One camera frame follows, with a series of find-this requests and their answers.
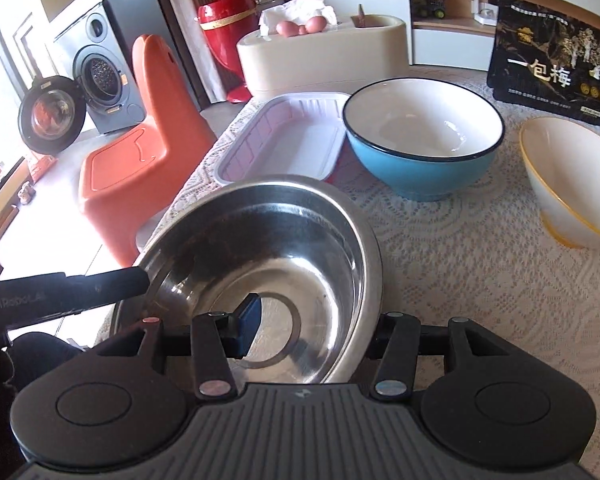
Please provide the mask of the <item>stainless steel bowl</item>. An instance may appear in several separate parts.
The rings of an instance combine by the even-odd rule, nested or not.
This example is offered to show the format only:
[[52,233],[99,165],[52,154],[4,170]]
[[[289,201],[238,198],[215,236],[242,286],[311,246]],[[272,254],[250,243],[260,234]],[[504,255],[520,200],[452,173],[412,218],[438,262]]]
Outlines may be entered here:
[[165,328],[230,312],[249,294],[262,321],[238,384],[346,382],[372,339],[382,295],[378,241],[343,192],[310,178],[234,183],[198,200],[138,257],[151,284],[119,302],[111,328]]

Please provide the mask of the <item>grey washing machine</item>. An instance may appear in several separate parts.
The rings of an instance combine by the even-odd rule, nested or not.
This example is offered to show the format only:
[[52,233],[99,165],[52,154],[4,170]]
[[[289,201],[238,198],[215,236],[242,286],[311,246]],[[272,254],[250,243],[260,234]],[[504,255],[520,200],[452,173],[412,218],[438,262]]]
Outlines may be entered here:
[[145,118],[140,90],[102,0],[68,25],[53,47],[64,72],[35,77],[18,115],[20,138],[38,154],[57,155],[90,120],[101,134]]

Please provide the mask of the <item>pink egg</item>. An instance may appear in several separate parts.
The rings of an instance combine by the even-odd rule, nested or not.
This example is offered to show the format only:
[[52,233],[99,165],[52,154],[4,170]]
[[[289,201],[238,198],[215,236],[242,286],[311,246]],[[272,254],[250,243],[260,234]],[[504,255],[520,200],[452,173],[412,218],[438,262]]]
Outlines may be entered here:
[[313,18],[310,18],[304,24],[304,28],[308,34],[317,34],[318,32],[322,32],[326,26],[328,25],[328,21],[324,16],[317,15]]
[[299,26],[292,21],[280,21],[275,29],[280,36],[285,38],[295,37],[300,34]]

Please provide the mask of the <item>toy truck on shelf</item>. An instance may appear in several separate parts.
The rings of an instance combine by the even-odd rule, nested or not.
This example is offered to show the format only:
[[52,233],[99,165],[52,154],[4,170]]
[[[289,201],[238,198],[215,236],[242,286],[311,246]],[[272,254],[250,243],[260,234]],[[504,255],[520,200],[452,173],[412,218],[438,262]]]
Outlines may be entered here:
[[411,0],[412,14],[415,18],[446,17],[446,0]]

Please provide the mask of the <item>white gold-rimmed bowl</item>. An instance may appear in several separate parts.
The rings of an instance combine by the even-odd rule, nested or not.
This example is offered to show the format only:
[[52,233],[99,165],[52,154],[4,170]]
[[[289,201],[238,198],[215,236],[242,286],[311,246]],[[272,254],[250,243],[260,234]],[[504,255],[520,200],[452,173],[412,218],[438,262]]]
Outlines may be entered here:
[[519,147],[545,229],[571,248],[600,250],[600,136],[571,120],[537,117]]

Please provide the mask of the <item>blue enamel bowl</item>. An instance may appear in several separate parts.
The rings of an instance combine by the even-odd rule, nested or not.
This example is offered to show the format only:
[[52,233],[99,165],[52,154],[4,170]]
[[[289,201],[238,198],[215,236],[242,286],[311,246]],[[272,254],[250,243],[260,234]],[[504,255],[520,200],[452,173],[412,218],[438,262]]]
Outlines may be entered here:
[[392,78],[358,89],[342,109],[355,156],[408,200],[434,202],[477,182],[504,141],[498,110],[458,84]]

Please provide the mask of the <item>orange plastic chair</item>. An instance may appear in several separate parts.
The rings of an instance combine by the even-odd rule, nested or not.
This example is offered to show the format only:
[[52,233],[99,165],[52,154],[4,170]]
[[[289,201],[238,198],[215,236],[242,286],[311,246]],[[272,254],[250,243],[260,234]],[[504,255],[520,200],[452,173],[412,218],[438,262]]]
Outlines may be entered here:
[[88,154],[80,173],[84,216],[120,266],[136,260],[138,231],[170,205],[216,140],[162,37],[136,38],[132,61],[146,117]]

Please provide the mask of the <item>beige oval storage container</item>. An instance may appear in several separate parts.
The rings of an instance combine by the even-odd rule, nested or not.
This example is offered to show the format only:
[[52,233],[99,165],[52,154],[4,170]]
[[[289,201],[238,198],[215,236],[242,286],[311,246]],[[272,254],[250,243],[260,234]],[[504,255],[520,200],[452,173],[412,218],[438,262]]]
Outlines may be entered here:
[[381,14],[367,14],[363,26],[352,16],[306,36],[250,32],[238,41],[237,52],[246,86],[259,100],[294,92],[352,93],[410,69],[406,24]]

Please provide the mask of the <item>red egg-shaped bin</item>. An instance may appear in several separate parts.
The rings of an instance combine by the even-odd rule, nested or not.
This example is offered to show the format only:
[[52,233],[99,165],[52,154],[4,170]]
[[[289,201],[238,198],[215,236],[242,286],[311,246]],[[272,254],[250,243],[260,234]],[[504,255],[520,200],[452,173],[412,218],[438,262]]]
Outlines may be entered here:
[[257,3],[254,0],[211,0],[198,8],[198,22],[212,55],[240,79],[240,84],[227,93],[227,99],[231,103],[249,101],[251,93],[237,44],[258,28]]

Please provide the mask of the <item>black plum snack bag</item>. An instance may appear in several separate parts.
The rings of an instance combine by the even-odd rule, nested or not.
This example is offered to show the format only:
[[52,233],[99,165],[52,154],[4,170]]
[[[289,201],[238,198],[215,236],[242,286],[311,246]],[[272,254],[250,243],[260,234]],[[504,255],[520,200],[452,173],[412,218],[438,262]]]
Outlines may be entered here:
[[600,127],[600,29],[526,0],[501,0],[486,84],[499,101]]

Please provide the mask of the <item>white plastic tray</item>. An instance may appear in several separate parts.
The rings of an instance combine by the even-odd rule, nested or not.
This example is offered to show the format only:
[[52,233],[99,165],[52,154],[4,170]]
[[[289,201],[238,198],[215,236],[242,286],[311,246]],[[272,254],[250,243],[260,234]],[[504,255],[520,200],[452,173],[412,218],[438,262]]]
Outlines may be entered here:
[[326,180],[346,140],[342,111],[348,99],[343,92],[297,92],[264,103],[220,158],[216,182],[280,174]]

